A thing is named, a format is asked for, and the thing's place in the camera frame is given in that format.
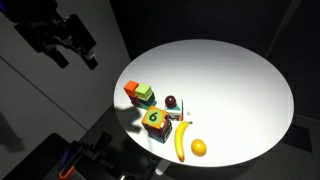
banana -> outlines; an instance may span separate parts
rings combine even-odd
[[[183,135],[189,124],[192,124],[192,121],[180,122],[174,135],[174,146],[180,162],[184,162]]]

table leg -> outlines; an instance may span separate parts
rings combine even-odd
[[[169,165],[171,164],[170,161],[167,161],[165,159],[161,159],[161,161],[159,162],[157,168],[156,168],[156,173],[157,175],[162,175],[166,170],[167,168],[169,167]]]

orange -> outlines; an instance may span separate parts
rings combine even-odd
[[[202,157],[207,153],[207,145],[201,139],[195,139],[191,143],[191,150],[194,155]]]

orange block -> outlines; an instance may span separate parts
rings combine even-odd
[[[156,129],[164,129],[168,124],[167,121],[169,121],[167,111],[150,106],[141,122]]]
[[[139,83],[134,82],[134,81],[129,81],[124,87],[124,91],[127,93],[128,96],[131,97],[137,97],[137,94],[135,92],[135,90],[137,89],[137,87],[139,86]]]

round white table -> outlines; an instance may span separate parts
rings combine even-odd
[[[185,162],[177,158],[174,134],[165,144],[148,137],[139,118],[126,117],[132,108],[123,87],[129,81],[149,84],[156,107],[168,95],[183,100]],[[221,167],[260,156],[287,132],[293,117],[293,96],[281,73],[261,56],[242,47],[213,40],[185,40],[151,49],[131,62],[114,91],[117,117],[128,135],[144,149],[168,160],[198,167]],[[132,126],[141,128],[131,131]],[[192,140],[207,145],[203,157],[191,151]]]

